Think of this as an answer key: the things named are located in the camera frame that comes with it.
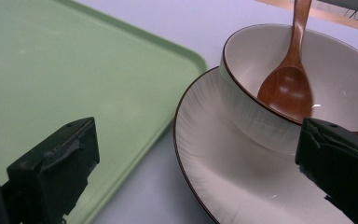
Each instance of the table surface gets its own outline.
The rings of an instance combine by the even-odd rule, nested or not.
[[[241,28],[292,22],[291,11],[254,0],[77,1],[196,51],[210,68],[220,64],[226,40]],[[308,29],[331,35],[358,49],[356,29],[316,18],[309,19]],[[180,170],[172,125],[94,223],[213,223]]]

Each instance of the white bowl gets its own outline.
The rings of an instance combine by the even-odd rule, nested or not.
[[[225,44],[220,73],[230,86],[223,98],[238,128],[263,147],[294,155],[301,122],[256,98],[261,83],[286,54],[290,34],[291,26],[276,24],[239,30]],[[358,50],[307,31],[302,61],[314,97],[311,116],[358,133]]]

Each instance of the bowl rim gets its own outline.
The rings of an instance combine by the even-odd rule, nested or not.
[[[267,111],[269,111],[270,113],[274,114],[274,115],[277,115],[279,118],[281,119],[285,119],[295,125],[298,125],[298,126],[301,126],[302,125],[302,120],[297,120],[297,119],[293,119],[271,107],[269,107],[268,105],[264,104],[263,102],[261,102],[260,100],[257,99],[256,96],[252,95],[249,91],[246,90],[246,88],[244,88],[241,83],[237,80],[237,78],[235,77],[234,73],[229,69],[229,66],[228,66],[228,62],[227,62],[227,45],[228,45],[228,42],[232,39],[232,37],[234,37],[234,35],[237,35],[238,33],[240,32],[243,32],[245,30],[250,30],[250,29],[253,29],[253,28],[257,28],[257,27],[291,27],[291,25],[287,25],[287,24],[275,24],[275,23],[265,23],[265,24],[256,24],[256,25],[251,25],[251,26],[247,26],[247,27],[244,27],[244,28],[241,28],[240,30],[236,31],[234,34],[232,34],[227,40],[226,40],[226,43],[225,45],[223,46],[223,54],[222,54],[222,62],[224,64],[224,68],[223,66],[220,66],[220,69],[223,68],[227,71],[228,75],[231,77],[231,79],[234,81],[234,83],[237,85],[237,87],[239,87],[246,95],[248,95],[254,102],[256,102],[257,104],[263,106],[264,108],[267,109]],[[323,33],[320,33],[320,32],[317,32],[317,31],[313,31],[313,30],[310,30],[310,29],[306,29],[305,31],[306,33],[314,33],[316,35],[320,35],[320,36],[323,36],[323,37],[326,37],[328,39],[332,39],[336,42],[338,42],[339,44],[341,45],[344,45],[354,51],[357,51],[358,52],[358,49],[351,46],[350,44],[347,44],[337,38],[334,38],[330,35],[326,35],[326,34],[323,34]]]

